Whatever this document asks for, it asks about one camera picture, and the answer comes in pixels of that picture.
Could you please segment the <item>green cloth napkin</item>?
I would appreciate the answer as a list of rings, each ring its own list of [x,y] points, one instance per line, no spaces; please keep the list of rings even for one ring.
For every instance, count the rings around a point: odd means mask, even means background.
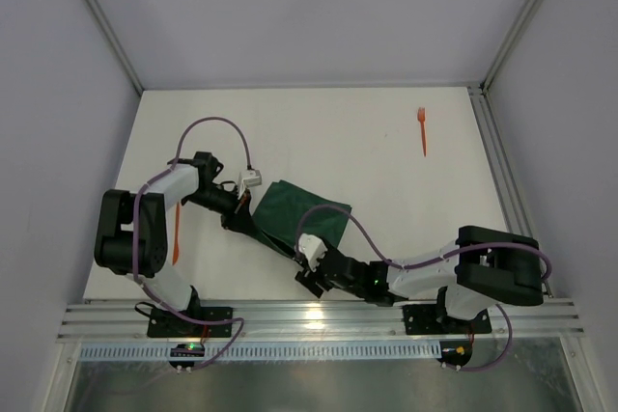
[[[253,213],[249,200],[225,218],[222,224],[231,232],[253,238],[276,253],[292,259],[295,255],[297,227],[303,215],[314,206],[329,205],[341,209],[322,208],[303,221],[301,231],[325,239],[332,245],[341,242],[352,206],[329,201],[285,180],[272,182]]]

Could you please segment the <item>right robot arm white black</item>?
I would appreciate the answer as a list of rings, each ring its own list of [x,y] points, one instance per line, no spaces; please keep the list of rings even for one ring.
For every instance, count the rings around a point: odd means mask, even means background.
[[[417,260],[362,262],[308,233],[296,250],[296,278],[313,294],[335,288],[379,307],[401,303],[409,335],[488,334],[490,307],[543,304],[549,270],[537,241],[476,226]]]

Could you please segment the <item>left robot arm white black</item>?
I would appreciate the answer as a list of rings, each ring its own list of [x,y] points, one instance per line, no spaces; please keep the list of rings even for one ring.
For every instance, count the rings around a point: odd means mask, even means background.
[[[210,152],[177,158],[139,190],[111,189],[103,194],[94,258],[97,266],[136,284],[166,315],[204,325],[197,290],[168,261],[168,210],[193,203],[220,215],[224,226],[252,233],[250,189],[262,184],[247,166],[230,191],[215,180],[223,164]]]

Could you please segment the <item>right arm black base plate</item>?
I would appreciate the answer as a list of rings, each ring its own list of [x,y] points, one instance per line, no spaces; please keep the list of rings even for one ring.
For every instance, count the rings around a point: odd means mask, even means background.
[[[407,335],[486,335],[492,332],[487,310],[471,320],[450,317],[437,303],[405,305],[402,313]]]

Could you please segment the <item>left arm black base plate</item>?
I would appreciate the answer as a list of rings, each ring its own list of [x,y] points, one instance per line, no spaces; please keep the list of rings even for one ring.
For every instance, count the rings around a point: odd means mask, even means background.
[[[183,320],[168,311],[153,307],[149,314],[147,337],[165,338],[206,338],[229,339],[232,336],[232,323],[219,324],[233,316],[231,307],[202,307],[194,318],[207,324],[196,324]]]

